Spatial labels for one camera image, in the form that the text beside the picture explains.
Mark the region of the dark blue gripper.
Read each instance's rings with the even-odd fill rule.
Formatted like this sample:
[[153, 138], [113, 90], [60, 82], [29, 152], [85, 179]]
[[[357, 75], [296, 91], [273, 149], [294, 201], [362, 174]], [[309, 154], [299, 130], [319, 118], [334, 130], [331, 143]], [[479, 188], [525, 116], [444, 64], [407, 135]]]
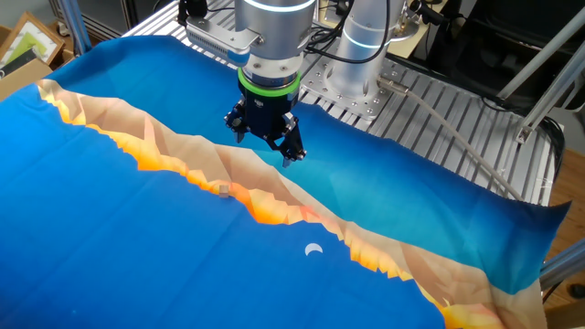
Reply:
[[277, 91], [278, 96], [268, 96], [271, 90], [253, 90], [239, 85], [243, 101], [238, 101], [224, 117], [225, 124], [234, 134], [235, 143], [241, 143], [245, 133], [267, 138], [273, 151], [282, 154], [282, 167], [302, 161], [307, 152], [298, 127], [298, 118], [292, 109], [298, 102], [299, 90]]

